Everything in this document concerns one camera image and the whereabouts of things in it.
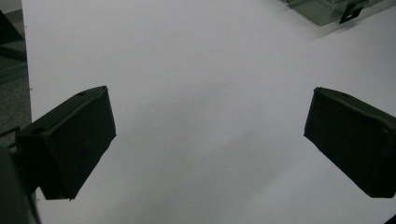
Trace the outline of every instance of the gray floor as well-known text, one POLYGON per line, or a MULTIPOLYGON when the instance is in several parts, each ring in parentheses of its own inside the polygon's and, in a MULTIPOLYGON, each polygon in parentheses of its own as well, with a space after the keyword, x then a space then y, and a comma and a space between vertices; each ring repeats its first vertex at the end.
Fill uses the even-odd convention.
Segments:
MULTIPOLYGON (((22 11, 6 14, 14 27, 24 37, 22 11)), ((9 49, 26 51, 24 41, 3 45, 9 49)), ((30 89, 27 63, 0 57, 0 133, 31 123, 30 89)), ((0 144, 13 143, 13 134, 0 138, 0 144)))

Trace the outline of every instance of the white backdrop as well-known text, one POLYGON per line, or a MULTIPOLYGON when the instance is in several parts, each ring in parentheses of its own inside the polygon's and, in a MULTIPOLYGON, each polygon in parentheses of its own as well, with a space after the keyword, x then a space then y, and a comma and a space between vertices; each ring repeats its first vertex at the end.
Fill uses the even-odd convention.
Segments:
POLYGON ((396 201, 303 137, 317 86, 396 116, 381 6, 317 27, 276 0, 23 1, 33 118, 107 85, 118 133, 74 201, 39 193, 43 223, 384 223, 396 201))

